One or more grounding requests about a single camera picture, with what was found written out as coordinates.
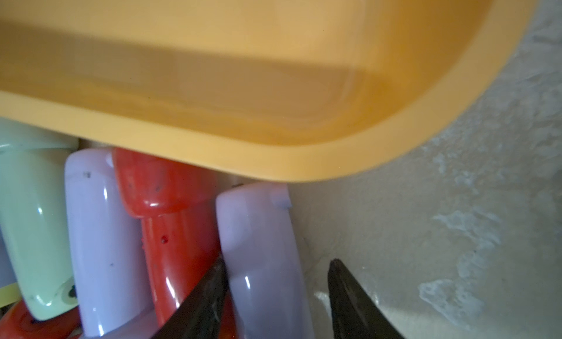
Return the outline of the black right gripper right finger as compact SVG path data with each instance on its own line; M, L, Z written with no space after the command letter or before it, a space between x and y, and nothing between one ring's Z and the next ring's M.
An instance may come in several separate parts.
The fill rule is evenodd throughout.
M327 279L335 338L403 339L341 260L330 261Z

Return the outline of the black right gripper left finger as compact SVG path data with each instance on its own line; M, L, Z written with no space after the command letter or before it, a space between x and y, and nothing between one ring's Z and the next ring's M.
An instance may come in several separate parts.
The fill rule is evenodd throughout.
M227 292L227 270L219 256L152 339L218 339Z

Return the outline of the purple flashlight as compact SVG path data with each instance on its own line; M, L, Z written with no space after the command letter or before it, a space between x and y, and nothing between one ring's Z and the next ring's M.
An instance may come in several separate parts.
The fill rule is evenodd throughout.
M16 280L10 258L3 238L1 238L1 308L21 299L20 289Z
M222 255L240 338L314 338L284 183L240 185L217 197Z
M158 329L140 222L124 208L109 147L65 164L70 253L83 338L150 338Z

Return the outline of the pale green flashlight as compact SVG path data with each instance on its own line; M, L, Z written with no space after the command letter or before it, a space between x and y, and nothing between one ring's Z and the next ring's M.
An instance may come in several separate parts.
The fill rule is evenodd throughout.
M72 310L75 293L64 168L75 137L1 119L1 233L30 313Z

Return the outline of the yellow plastic storage tray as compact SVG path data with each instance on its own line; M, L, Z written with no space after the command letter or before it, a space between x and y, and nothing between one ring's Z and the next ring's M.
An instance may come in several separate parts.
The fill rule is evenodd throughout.
M460 116L537 1L1 0L1 116L251 178L339 178Z

